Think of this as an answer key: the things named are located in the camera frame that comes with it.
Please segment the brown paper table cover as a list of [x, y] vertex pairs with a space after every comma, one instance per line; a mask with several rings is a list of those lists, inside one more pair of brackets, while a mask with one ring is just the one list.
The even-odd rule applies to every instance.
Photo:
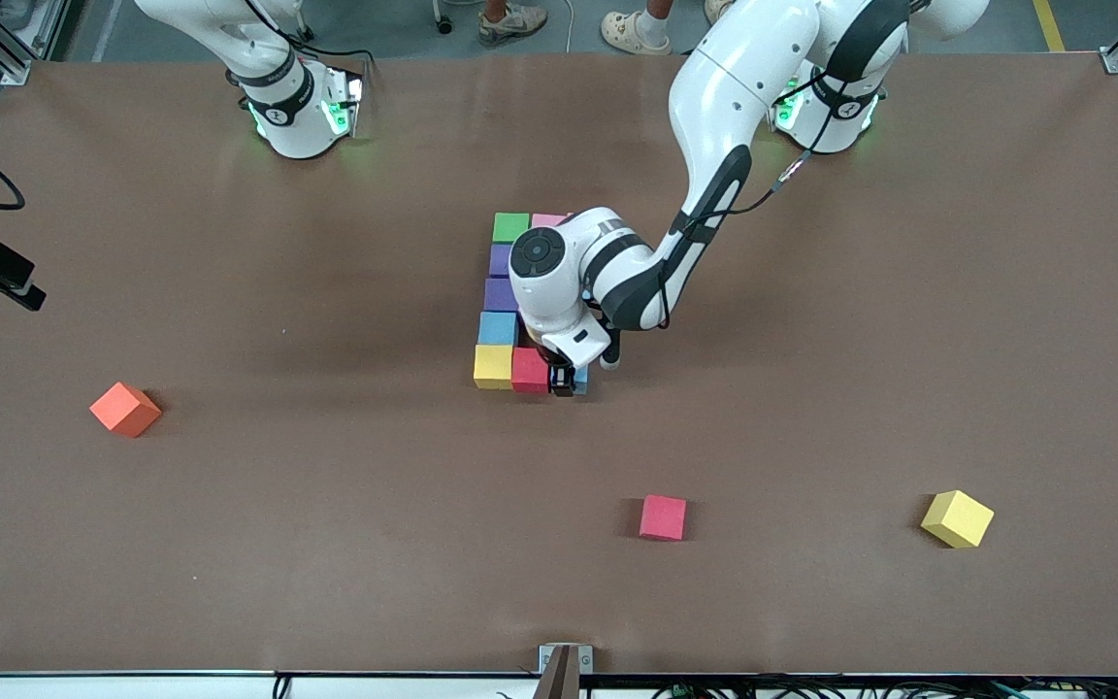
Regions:
[[[581, 399], [472, 382], [496, 212], [686, 189], [679, 59], [379, 62], [263, 147], [212, 63], [0, 93], [0, 672], [1118, 674], [1118, 76], [909, 54]], [[115, 382], [163, 416], [89, 410]], [[994, 510], [980, 546], [920, 528]], [[686, 500], [678, 544], [644, 495]]]

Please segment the grey sneaker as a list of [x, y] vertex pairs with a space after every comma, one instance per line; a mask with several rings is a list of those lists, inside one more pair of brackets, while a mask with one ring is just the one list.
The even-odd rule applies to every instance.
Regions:
[[479, 13], [479, 42], [493, 48], [541, 30], [547, 23], [542, 6], [519, 4], [513, 0], [484, 0]]

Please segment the yellow foam block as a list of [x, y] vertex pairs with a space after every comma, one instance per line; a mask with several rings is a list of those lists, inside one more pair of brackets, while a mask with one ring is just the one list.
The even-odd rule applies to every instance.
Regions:
[[514, 344], [477, 344], [472, 378], [482, 390], [513, 389]]
[[934, 495], [919, 526], [951, 549], [980, 546], [995, 513], [961, 490]]

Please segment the orange foam block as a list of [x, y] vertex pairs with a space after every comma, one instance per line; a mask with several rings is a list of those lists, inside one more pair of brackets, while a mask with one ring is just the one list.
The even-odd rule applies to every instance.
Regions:
[[145, 393], [125, 382], [113, 384], [91, 404], [89, 410], [108, 432], [125, 438], [141, 437], [163, 416], [163, 410]]

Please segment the metal clamp bracket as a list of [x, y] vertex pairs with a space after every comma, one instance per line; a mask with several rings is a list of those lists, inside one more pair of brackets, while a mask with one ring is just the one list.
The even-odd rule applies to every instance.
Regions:
[[532, 699], [582, 699], [580, 681], [594, 673], [594, 648], [578, 643], [540, 646], [540, 680]]

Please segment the red foam block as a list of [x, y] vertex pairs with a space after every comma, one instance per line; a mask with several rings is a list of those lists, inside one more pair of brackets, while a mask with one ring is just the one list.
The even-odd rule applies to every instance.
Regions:
[[686, 500], [648, 494], [641, 504], [638, 535], [644, 539], [678, 544], [686, 533]]
[[550, 366], [537, 347], [511, 350], [510, 388], [513, 393], [550, 393]]

